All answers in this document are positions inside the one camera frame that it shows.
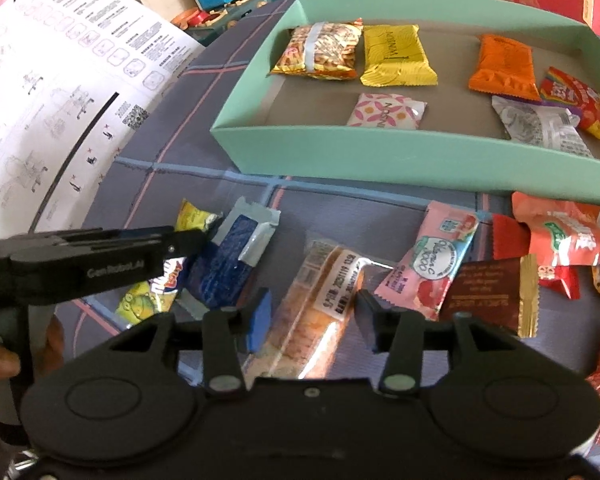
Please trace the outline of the dark red gold packet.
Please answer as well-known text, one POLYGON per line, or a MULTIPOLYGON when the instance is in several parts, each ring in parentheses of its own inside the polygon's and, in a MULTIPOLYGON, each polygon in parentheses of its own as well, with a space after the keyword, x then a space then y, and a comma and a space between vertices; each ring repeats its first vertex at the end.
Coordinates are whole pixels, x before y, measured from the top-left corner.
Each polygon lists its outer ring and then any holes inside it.
POLYGON ((539 288, 535 255, 463 263, 443 301, 439 320, 468 312, 520 338, 533 338, 539 324, 539 288))

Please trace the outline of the small red square packet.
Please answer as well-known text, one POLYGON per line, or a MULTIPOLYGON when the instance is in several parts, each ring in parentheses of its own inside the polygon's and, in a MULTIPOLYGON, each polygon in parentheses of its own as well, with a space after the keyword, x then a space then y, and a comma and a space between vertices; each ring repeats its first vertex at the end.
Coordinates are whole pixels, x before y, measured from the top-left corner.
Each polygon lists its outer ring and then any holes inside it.
MULTIPOLYGON (((504 260, 528 254, 531 234, 529 229, 504 214, 492 216, 493 258, 504 260)), ((541 266, 538 264, 539 284, 570 300, 580 298, 580 280, 571 266, 541 266)))

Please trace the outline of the pink flower pattern packet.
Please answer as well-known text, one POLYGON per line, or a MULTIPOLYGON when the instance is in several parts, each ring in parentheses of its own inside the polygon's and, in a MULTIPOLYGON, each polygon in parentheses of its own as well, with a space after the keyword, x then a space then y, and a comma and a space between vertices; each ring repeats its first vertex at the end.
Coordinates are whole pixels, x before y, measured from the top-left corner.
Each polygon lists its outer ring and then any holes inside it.
POLYGON ((361 93, 347 121, 351 127, 416 130, 427 103, 394 93, 361 93))

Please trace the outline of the mint green cardboard tray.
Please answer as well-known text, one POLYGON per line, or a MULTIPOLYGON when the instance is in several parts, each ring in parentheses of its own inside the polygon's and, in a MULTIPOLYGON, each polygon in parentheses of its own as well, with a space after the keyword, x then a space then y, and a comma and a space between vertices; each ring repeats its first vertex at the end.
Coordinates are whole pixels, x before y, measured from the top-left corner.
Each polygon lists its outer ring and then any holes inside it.
POLYGON ((600 141, 590 157, 507 139, 485 94, 468 88, 483 34, 528 44, 534 68, 557 67, 600 92, 600 37, 585 24, 502 0, 296 0, 238 79, 211 132, 245 174, 403 183, 600 203, 600 141), (416 24, 439 82, 415 131, 351 127, 362 84, 278 76, 288 32, 362 18, 416 24))

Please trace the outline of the yellow cartoon chips packet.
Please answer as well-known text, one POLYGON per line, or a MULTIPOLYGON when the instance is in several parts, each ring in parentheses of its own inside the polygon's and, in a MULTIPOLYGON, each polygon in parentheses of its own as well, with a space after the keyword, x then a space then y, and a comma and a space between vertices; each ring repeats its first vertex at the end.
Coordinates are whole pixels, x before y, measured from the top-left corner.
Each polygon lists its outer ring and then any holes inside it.
MULTIPOLYGON (((208 232, 219 218, 220 214, 201 210, 183 198, 174 230, 181 232, 197 229, 208 232)), ((116 310, 117 315, 132 326, 156 313, 169 312, 183 287, 188 264, 188 257, 166 260, 161 275, 135 284, 122 296, 116 310)))

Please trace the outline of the blue silver wafer packet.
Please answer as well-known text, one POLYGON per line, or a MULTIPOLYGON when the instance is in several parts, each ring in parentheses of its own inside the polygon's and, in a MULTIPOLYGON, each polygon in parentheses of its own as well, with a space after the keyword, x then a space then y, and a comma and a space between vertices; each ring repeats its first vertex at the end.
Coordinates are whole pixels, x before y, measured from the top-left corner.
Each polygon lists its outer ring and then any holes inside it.
POLYGON ((236 307, 279 225, 280 211, 239 197, 211 242, 189 266, 176 304, 194 320, 236 307))

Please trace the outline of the plaid blue-grey bedspread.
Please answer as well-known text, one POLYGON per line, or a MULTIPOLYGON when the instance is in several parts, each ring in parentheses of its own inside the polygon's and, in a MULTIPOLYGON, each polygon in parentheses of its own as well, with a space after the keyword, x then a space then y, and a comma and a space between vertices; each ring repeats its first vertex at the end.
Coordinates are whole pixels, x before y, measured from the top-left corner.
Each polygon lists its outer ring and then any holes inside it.
MULTIPOLYGON (((189 65, 112 164, 85 227, 130 228, 173 224, 183 198, 206 211, 227 214, 239 197, 279 209, 279 227, 239 304, 260 287, 276 309, 300 269, 306 242, 328 238, 370 257, 396 261, 413 243, 430 200, 486 214, 510 214, 509 198, 450 188, 287 176, 245 176, 210 133, 234 85, 265 37, 291 6, 268 4, 241 20, 189 65)), ((539 335, 532 348, 586 376, 600 355, 600 295, 591 271, 580 271, 581 298, 541 289, 539 335)), ((124 330, 114 311, 128 290, 91 296, 57 308, 71 360, 124 330)), ((352 322, 330 377, 368 377, 377 382, 384 364, 352 322)))

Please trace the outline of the yellow snack packet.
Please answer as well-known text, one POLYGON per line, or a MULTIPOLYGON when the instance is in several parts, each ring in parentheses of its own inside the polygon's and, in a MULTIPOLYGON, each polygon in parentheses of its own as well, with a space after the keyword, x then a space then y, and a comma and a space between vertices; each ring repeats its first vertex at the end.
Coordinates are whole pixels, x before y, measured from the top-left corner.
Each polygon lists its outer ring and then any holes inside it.
POLYGON ((366 87, 428 87, 438 84, 415 24, 370 25, 363 32, 366 87))

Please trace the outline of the pink vitamin C sachet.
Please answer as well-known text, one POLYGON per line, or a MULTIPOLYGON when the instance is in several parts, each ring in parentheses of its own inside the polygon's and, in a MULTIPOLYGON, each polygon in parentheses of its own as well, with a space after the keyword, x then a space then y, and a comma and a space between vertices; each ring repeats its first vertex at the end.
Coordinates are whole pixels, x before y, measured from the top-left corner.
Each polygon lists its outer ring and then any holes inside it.
POLYGON ((397 308, 437 321, 479 224, 467 210, 430 202, 414 246, 374 290, 397 308))

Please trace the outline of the peanut snack clear packet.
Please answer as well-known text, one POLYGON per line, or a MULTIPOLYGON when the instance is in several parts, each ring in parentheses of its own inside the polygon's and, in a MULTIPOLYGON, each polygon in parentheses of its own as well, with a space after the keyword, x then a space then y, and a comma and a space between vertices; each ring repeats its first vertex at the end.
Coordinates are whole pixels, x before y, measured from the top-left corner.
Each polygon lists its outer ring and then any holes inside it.
POLYGON ((360 18, 298 26, 290 32, 288 44, 271 73, 323 80, 355 79, 355 52, 363 28, 360 18))

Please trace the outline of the orange snack packet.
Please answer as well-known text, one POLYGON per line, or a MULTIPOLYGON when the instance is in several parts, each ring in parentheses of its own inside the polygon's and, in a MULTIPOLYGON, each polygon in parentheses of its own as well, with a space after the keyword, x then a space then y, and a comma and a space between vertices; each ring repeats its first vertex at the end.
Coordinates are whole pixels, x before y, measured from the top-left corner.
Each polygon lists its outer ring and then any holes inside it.
POLYGON ((540 102, 532 49, 507 37, 482 35, 477 68, 468 80, 468 88, 497 96, 540 102))

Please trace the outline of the red rainbow candy packet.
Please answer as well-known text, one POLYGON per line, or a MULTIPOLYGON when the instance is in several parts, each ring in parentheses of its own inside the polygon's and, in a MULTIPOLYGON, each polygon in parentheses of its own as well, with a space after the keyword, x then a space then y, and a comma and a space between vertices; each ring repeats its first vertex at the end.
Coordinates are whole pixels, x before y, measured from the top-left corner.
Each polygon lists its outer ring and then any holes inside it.
POLYGON ((550 66, 540 85, 545 101, 579 112, 579 128, 600 140, 600 94, 580 79, 550 66))

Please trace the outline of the clear bread stick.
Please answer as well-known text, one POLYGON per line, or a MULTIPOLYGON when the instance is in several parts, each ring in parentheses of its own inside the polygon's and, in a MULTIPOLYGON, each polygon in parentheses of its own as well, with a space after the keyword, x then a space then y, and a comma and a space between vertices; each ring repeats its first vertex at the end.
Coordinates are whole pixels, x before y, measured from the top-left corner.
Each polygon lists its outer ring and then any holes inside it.
POLYGON ((332 240, 311 240, 273 314, 264 343, 244 365, 246 381, 326 377, 347 329, 356 293, 364 281, 391 269, 386 260, 370 258, 332 240))

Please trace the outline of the grey white candy wrapper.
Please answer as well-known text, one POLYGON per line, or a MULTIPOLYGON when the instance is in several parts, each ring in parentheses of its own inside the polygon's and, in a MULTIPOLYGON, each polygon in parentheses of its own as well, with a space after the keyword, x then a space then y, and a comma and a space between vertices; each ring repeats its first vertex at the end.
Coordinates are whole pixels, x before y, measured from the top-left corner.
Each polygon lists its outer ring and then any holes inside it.
POLYGON ((592 158, 578 131, 580 117, 569 108, 492 96, 491 104, 509 137, 518 143, 592 158))

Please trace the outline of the white printed instruction sheet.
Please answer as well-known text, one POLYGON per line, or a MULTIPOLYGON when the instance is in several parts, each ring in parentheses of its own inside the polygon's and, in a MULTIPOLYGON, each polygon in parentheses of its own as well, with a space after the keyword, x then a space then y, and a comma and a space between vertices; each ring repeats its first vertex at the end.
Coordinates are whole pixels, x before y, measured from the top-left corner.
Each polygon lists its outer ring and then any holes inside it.
POLYGON ((78 228, 202 45, 135 0, 0 6, 0 238, 78 228))

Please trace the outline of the orange red long packet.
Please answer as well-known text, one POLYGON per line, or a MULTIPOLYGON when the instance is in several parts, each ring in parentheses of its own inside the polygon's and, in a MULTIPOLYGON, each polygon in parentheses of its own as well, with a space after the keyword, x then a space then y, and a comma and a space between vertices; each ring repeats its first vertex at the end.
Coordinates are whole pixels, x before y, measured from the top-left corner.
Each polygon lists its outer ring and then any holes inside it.
POLYGON ((515 192, 512 211, 539 266, 600 266, 600 206, 515 192))

